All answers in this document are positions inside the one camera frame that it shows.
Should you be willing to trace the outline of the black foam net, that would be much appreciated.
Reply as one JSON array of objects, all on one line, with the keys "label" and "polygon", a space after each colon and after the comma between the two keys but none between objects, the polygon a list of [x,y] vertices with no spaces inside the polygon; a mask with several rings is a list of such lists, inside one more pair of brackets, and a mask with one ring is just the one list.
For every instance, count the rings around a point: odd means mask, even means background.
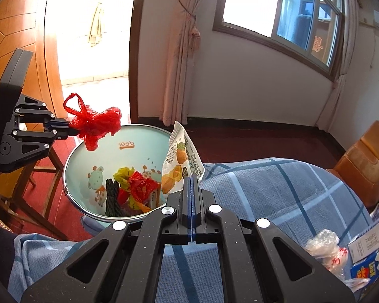
[{"label": "black foam net", "polygon": [[107,199],[105,215],[107,217],[123,217],[121,206],[117,201],[119,190],[120,187],[118,182],[115,182],[112,179],[106,180]]}]

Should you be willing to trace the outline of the orange snack wrapper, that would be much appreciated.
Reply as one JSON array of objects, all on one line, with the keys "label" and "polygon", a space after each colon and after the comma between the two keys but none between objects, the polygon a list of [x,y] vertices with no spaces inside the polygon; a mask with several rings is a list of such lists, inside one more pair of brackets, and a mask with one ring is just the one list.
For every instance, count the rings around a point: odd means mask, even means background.
[{"label": "orange snack wrapper", "polygon": [[129,207],[135,211],[141,211],[143,213],[148,213],[152,210],[145,204],[136,201],[133,196],[129,196]]}]

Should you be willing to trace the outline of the clear plastic bag red print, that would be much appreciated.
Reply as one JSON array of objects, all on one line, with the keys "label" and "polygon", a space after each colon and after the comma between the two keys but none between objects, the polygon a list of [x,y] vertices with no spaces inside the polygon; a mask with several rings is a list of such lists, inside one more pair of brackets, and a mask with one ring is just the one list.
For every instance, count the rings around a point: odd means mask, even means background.
[{"label": "clear plastic bag red print", "polygon": [[344,277],[344,267],[348,261],[348,249],[339,246],[340,239],[329,229],[321,230],[314,238],[309,239],[305,250],[321,263],[328,271],[341,281]]}]

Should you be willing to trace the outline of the red foam fruit net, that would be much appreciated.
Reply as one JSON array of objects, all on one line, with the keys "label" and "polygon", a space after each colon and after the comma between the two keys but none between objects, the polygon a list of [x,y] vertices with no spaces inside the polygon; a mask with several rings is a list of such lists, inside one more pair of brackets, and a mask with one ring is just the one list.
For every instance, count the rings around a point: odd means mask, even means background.
[{"label": "red foam fruit net", "polygon": [[157,189],[159,189],[158,182],[152,178],[144,177],[142,173],[138,171],[134,171],[134,173],[127,178],[127,189],[119,189],[117,202],[122,206],[132,197],[136,203],[145,205],[150,201],[150,194]]}]

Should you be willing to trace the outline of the yellow wrapper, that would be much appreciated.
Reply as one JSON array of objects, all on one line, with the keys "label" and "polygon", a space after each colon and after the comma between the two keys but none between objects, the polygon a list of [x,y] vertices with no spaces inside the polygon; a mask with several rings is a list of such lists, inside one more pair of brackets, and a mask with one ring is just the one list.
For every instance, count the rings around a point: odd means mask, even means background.
[{"label": "yellow wrapper", "polygon": [[119,183],[120,188],[129,192],[130,191],[130,183],[129,179],[135,173],[135,168],[123,167],[119,168],[117,172],[113,175],[113,178],[116,182]]}]

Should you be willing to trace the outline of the white fruit snack packet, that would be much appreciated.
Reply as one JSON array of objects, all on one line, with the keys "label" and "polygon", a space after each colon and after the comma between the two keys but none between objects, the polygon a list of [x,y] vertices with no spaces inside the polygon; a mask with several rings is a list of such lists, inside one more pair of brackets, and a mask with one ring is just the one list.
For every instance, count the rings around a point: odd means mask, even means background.
[{"label": "white fruit snack packet", "polygon": [[205,173],[203,162],[187,131],[174,123],[168,153],[162,166],[161,192],[164,196],[183,190],[184,178],[196,175],[201,181]]}]

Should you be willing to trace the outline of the mint green trash bin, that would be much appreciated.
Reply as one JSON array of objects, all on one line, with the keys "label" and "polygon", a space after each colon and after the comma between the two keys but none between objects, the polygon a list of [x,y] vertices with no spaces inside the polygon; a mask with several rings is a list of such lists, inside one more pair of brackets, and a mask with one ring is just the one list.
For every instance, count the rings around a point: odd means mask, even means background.
[{"label": "mint green trash bin", "polygon": [[98,140],[94,151],[82,142],[69,154],[63,169],[63,191],[86,216],[101,222],[116,221],[106,215],[106,180],[121,168],[161,182],[161,167],[168,151],[170,132],[145,124],[128,124],[114,135]]}]

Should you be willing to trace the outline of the wooden stool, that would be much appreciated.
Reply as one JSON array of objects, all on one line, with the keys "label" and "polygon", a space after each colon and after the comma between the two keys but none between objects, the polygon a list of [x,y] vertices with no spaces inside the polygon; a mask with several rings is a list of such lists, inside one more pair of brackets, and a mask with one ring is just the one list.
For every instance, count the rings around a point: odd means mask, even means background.
[{"label": "wooden stool", "polygon": [[21,224],[46,229],[55,237],[67,236],[50,221],[50,210],[63,173],[63,162],[51,148],[43,163],[33,162],[0,175],[0,208]]}]

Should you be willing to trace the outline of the blue plaid tablecloth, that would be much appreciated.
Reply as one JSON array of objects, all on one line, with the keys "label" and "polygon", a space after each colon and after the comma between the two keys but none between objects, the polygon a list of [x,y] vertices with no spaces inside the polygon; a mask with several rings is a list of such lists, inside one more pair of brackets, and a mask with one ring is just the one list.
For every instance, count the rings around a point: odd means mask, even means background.
[{"label": "blue plaid tablecloth", "polygon": [[355,302],[305,251],[322,229],[348,243],[372,224],[357,194],[317,166],[209,166],[166,207],[80,243],[15,238],[16,302]]}]

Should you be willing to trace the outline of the blue Look milk carton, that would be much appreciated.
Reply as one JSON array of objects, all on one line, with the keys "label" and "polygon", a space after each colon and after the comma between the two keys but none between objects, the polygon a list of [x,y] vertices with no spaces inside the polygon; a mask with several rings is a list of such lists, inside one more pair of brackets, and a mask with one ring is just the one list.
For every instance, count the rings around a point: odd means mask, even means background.
[{"label": "blue Look milk carton", "polygon": [[368,278],[369,284],[379,278],[379,250],[355,263],[350,269],[351,278]]}]

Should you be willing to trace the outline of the white tall carton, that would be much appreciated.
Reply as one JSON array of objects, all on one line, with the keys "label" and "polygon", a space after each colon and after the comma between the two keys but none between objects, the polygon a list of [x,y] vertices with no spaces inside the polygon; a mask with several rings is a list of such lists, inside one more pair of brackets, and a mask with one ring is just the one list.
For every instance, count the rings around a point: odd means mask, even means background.
[{"label": "white tall carton", "polygon": [[348,243],[348,251],[353,263],[366,258],[379,249],[379,219],[364,232]]}]

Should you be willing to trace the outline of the pink curtain left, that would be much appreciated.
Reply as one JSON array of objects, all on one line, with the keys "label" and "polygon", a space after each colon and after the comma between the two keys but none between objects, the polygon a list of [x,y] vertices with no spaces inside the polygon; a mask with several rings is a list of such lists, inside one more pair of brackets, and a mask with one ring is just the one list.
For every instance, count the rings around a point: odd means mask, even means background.
[{"label": "pink curtain left", "polygon": [[160,120],[165,126],[176,121],[187,124],[194,72],[194,55],[200,47],[201,35],[197,12],[202,0],[176,0],[170,25],[166,80]]}]

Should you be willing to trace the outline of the pink curtain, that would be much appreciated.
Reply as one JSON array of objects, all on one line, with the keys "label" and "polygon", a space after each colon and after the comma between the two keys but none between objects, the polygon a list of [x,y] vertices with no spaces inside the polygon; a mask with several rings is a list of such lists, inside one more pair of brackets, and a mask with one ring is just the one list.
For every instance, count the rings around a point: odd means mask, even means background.
[{"label": "pink curtain", "polygon": [[160,120],[165,126],[176,121],[187,124],[194,72],[194,55],[200,47],[201,35],[197,12],[202,0],[176,0],[170,25],[166,80]]},{"label": "pink curtain", "polygon": [[344,0],[344,37],[340,66],[338,68],[336,80],[333,83],[331,94],[316,121],[317,128],[325,132],[329,132],[331,129],[341,105],[342,93],[346,84],[346,76],[350,69],[357,39],[360,7],[360,0]]}]

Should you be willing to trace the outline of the pink curtain right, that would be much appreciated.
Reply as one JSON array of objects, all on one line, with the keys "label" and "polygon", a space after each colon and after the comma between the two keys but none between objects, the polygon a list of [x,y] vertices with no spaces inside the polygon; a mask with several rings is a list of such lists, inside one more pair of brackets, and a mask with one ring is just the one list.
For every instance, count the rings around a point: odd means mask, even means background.
[{"label": "pink curtain right", "polygon": [[340,66],[338,68],[336,80],[333,83],[331,94],[316,121],[317,128],[325,132],[329,132],[331,129],[341,105],[342,93],[346,84],[346,76],[350,69],[357,39],[360,7],[360,0],[344,0],[344,37]]}]

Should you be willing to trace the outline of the window with dark frame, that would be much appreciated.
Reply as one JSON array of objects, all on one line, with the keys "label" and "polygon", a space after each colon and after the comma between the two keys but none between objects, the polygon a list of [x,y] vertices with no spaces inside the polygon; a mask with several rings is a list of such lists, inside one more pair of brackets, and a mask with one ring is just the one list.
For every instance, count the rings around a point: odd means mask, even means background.
[{"label": "window with dark frame", "polygon": [[328,79],[340,65],[343,0],[217,0],[213,29],[279,51]]}]

